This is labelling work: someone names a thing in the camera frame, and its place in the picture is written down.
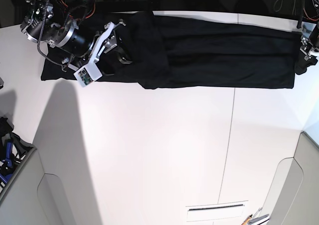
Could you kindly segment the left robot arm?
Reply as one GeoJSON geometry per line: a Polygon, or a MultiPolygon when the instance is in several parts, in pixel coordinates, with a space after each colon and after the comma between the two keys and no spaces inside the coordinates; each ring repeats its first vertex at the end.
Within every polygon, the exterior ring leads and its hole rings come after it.
{"type": "Polygon", "coordinates": [[[302,36],[295,73],[301,75],[319,62],[319,0],[299,0],[297,16],[302,36]]]}

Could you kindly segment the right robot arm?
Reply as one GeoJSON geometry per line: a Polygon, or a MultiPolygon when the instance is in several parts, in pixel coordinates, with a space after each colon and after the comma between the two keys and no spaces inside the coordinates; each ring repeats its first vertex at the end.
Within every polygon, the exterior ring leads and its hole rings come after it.
{"type": "Polygon", "coordinates": [[[131,56],[116,32],[126,24],[119,20],[111,29],[110,35],[102,37],[102,31],[93,32],[82,24],[92,17],[96,10],[96,0],[25,0],[30,8],[20,29],[28,40],[40,44],[47,43],[68,53],[61,62],[50,59],[40,49],[46,60],[58,65],[63,71],[75,66],[76,69],[99,61],[103,53],[114,51],[122,64],[131,64],[131,56]]]}

